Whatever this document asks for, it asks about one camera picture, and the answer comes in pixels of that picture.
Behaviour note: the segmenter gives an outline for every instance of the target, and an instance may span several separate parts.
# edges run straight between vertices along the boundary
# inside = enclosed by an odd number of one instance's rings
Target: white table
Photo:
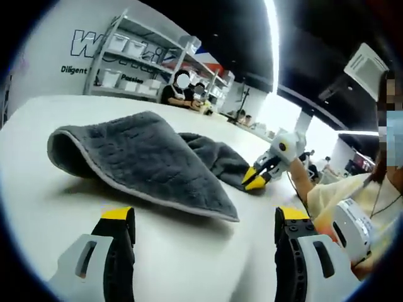
[[[166,208],[151,210],[134,198],[72,177],[48,160],[47,138],[57,127],[145,110],[161,115],[176,131],[227,143],[250,163],[269,147],[230,123],[161,104],[99,96],[31,99],[0,131],[4,209],[22,255],[47,281],[59,255],[78,236],[91,233],[105,210],[130,205],[136,214],[136,301],[273,301],[274,209],[295,196],[287,177],[260,197],[223,183],[241,219],[229,223]]]

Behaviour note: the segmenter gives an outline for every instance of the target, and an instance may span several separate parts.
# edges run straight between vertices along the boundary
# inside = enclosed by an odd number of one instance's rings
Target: microfiber cloth
[[[218,179],[244,190],[248,163],[224,143],[176,133],[159,115],[145,111],[89,126],[63,126],[48,140],[58,168],[152,203],[196,215],[238,222]]]

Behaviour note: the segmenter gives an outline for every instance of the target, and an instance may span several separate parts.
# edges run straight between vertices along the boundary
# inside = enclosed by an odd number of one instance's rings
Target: air conditioner unit
[[[370,96],[378,101],[381,75],[389,68],[367,44],[362,43],[344,72],[354,79]]]

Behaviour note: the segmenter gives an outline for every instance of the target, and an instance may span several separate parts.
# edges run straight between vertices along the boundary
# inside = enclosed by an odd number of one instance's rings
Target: yellow shirt
[[[359,174],[347,177],[332,184],[319,184],[308,193],[308,211],[314,219],[314,225],[319,233],[329,234],[334,207],[340,201],[349,197],[354,190],[360,187],[369,175],[370,174]],[[359,204],[360,208],[368,215],[368,217],[371,217],[374,205],[374,213],[376,213],[389,206],[396,198],[398,198],[398,196],[400,196],[400,192],[398,192],[388,178],[385,177],[382,186],[377,182],[371,182],[354,197],[354,200]],[[379,214],[375,214],[372,217],[371,221],[376,231],[381,232],[388,227],[402,211],[403,197],[401,196],[386,210]],[[364,262],[373,263],[374,260],[377,260],[381,256],[388,245],[389,242],[387,244],[385,243],[382,249],[372,251],[372,256]]]

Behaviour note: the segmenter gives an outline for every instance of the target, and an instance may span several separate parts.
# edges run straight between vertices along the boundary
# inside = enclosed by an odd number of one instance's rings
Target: ceiling
[[[377,131],[375,102],[343,72],[362,42],[388,64],[372,25],[347,0],[274,1],[280,34],[278,93],[334,129]],[[271,38],[263,0],[204,0],[187,11],[178,9],[182,2],[176,0],[143,3],[197,36],[237,81],[271,91]],[[319,96],[328,88],[334,92],[325,102]],[[376,138],[343,136],[343,140],[375,156]]]

